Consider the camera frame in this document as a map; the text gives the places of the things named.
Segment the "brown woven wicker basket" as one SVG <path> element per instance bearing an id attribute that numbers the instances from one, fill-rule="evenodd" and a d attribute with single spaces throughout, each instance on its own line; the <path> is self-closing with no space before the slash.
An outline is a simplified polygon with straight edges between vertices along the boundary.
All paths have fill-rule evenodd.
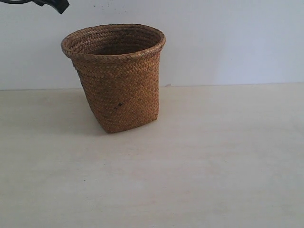
<path id="1" fill-rule="evenodd" d="M 142 24 L 105 24 L 61 42 L 87 102 L 107 133 L 131 130 L 159 115 L 159 65 L 164 33 Z"/>

